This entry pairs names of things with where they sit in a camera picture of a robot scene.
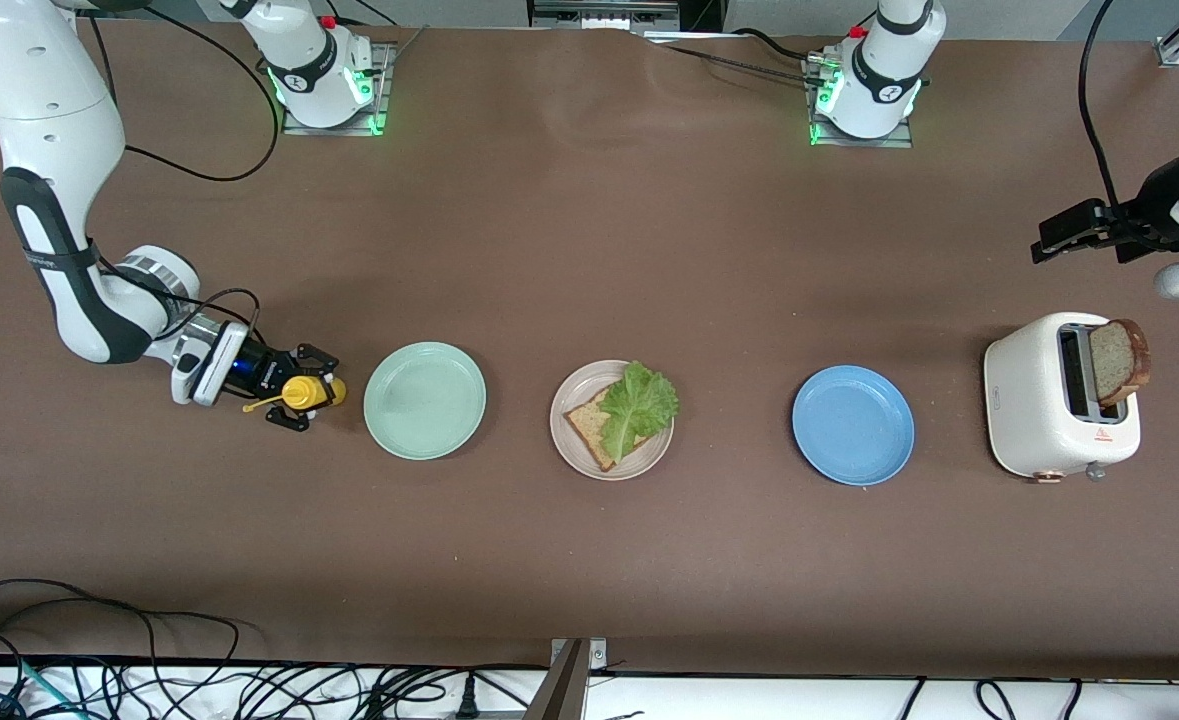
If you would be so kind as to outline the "yellow mustard squeeze bottle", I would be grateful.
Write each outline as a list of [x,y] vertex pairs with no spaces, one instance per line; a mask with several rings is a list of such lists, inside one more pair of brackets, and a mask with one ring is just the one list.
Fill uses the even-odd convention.
[[242,412],[251,412],[256,407],[281,404],[297,414],[311,412],[320,407],[342,404],[348,388],[337,375],[294,375],[279,391],[268,398],[242,407]]

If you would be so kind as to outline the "brown bread slice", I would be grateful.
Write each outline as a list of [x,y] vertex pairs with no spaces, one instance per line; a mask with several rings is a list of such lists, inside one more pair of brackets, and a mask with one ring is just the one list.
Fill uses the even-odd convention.
[[1117,407],[1146,387],[1151,378],[1151,354],[1145,332],[1137,322],[1115,319],[1088,333],[1096,402]]
[[659,437],[635,441],[633,450],[615,461],[602,450],[602,428],[610,414],[601,410],[602,398],[610,387],[602,387],[582,404],[572,407],[554,425],[554,440],[562,460],[585,477],[598,480],[626,480],[639,477],[661,460]]

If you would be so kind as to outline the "green lettuce leaf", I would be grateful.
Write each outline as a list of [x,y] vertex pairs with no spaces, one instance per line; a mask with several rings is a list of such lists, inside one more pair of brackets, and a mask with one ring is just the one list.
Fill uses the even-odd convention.
[[602,450],[618,462],[633,451],[638,438],[650,438],[672,424],[680,411],[679,394],[666,375],[630,361],[623,377],[599,402],[607,415],[602,425]]

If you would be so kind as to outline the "mint green plate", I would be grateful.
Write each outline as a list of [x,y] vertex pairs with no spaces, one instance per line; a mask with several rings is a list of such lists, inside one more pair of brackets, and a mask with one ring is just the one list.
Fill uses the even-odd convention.
[[470,355],[442,342],[399,348],[365,387],[365,428],[401,460],[439,460],[465,447],[487,410],[485,375]]

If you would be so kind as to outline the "beige plate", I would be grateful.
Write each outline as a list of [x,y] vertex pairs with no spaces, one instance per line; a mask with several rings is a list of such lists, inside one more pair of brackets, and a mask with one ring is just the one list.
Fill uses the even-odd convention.
[[611,384],[621,381],[626,366],[627,361],[594,361],[567,375],[552,398],[551,438],[562,460],[585,477],[607,480],[607,482],[638,478],[657,465],[668,451],[673,438],[673,425],[640,442],[610,470],[602,470],[597,456],[590,451],[588,443],[582,438],[582,432],[571,423],[569,412],[574,412],[577,407],[590,404],[590,401],[606,391]]

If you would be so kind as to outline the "blue plate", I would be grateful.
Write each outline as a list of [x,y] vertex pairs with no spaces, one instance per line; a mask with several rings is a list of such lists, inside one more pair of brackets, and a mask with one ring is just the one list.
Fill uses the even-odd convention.
[[908,401],[891,381],[864,366],[826,366],[810,375],[793,397],[790,425],[801,456],[839,485],[885,483],[913,457]]

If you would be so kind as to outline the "white toaster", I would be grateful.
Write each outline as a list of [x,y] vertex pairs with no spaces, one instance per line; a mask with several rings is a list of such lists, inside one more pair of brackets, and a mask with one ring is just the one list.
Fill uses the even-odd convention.
[[1049,313],[986,348],[988,442],[1002,469],[1040,484],[1073,475],[1101,480],[1137,454],[1138,391],[1117,407],[1096,402],[1088,333],[1109,321]]

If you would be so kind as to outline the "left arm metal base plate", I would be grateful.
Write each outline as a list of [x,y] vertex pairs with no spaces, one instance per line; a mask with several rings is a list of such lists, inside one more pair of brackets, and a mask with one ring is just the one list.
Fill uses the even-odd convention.
[[908,118],[900,119],[889,136],[862,138],[849,136],[841,131],[825,111],[831,108],[834,100],[844,88],[844,77],[839,70],[839,59],[825,53],[806,54],[801,61],[804,78],[808,81],[808,131],[812,146],[876,147],[876,148],[913,148],[913,128]]

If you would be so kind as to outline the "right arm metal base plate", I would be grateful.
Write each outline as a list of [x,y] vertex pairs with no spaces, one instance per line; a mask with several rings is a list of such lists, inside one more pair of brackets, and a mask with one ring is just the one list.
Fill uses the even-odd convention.
[[391,101],[391,78],[399,57],[397,44],[371,44],[369,59],[357,60],[355,70],[345,70],[348,85],[362,103],[355,115],[329,128],[312,128],[291,114],[283,105],[283,136],[312,137],[380,137],[386,133],[389,101]]

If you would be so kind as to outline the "aluminium profile bracket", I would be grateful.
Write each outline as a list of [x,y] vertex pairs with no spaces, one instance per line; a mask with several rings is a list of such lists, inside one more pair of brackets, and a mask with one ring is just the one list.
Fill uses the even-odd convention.
[[606,666],[606,638],[553,639],[549,671],[522,720],[584,720],[590,674]]

